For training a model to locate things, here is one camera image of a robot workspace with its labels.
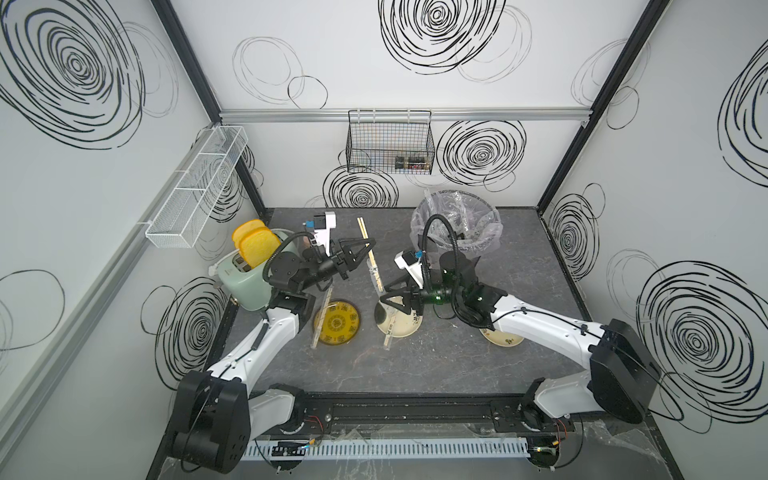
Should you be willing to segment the clear plastic chopstick wrapper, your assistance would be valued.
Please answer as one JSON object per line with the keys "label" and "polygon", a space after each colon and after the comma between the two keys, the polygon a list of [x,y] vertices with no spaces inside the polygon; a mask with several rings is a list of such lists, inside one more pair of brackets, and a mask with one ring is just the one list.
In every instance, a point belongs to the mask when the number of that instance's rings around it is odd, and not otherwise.
{"label": "clear plastic chopstick wrapper", "polygon": [[379,273],[379,270],[377,267],[369,265],[368,266],[369,275],[374,287],[374,290],[376,292],[377,296],[381,296],[385,293],[384,285],[382,282],[381,275]]}

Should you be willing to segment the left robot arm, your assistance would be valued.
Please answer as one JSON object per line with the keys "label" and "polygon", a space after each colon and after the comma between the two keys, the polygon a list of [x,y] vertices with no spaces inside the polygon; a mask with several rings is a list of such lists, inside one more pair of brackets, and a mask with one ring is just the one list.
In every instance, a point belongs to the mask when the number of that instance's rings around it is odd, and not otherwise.
{"label": "left robot arm", "polygon": [[187,472],[206,468],[229,473],[252,439],[294,421],[300,390],[275,385],[255,394],[255,384],[312,319],[315,298],[307,288],[334,276],[346,279],[375,244],[372,238],[352,238],[300,254],[283,246],[274,251],[262,270],[272,288],[265,319],[217,363],[182,378],[148,478],[158,478],[168,458],[178,460]]}

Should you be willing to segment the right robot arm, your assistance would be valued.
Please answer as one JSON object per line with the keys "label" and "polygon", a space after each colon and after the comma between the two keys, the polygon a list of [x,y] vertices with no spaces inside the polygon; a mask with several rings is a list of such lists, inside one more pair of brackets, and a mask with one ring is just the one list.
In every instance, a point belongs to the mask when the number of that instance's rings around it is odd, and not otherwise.
{"label": "right robot arm", "polygon": [[441,256],[439,281],[433,281],[423,252],[401,251],[394,262],[403,274],[385,285],[381,303],[417,315],[427,305],[448,305],[472,328],[520,336],[581,366],[576,374],[533,381],[518,405],[528,429],[540,431],[566,416],[592,412],[643,422],[661,369],[626,322],[600,324],[532,305],[481,282],[475,261],[461,253]]}

